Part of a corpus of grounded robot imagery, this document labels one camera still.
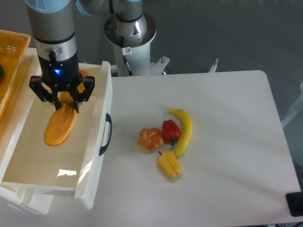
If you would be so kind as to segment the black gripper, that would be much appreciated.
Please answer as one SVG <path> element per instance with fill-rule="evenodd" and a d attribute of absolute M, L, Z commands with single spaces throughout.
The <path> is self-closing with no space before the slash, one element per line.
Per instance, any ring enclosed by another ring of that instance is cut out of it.
<path fill-rule="evenodd" d="M 95 78 L 85 78 L 79 69 L 78 54 L 60 61 L 54 51 L 46 58 L 38 56 L 42 75 L 32 76 L 29 87 L 43 102 L 51 102 L 60 108 L 58 92 L 67 91 L 73 99 L 73 108 L 78 113 L 80 102 L 87 102 L 95 87 Z"/>

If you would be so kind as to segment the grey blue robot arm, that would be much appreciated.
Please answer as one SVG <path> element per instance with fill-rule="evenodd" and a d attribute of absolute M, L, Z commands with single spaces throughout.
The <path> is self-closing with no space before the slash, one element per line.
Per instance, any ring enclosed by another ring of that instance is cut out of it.
<path fill-rule="evenodd" d="M 71 106 L 87 102 L 95 78 L 84 78 L 79 70 L 73 7 L 84 15 L 110 12 L 113 33 L 122 44 L 145 35 L 147 22 L 141 0 L 27 0 L 27 11 L 42 71 L 32 76 L 29 86 L 43 102 L 61 107 L 58 93 L 71 96 Z"/>

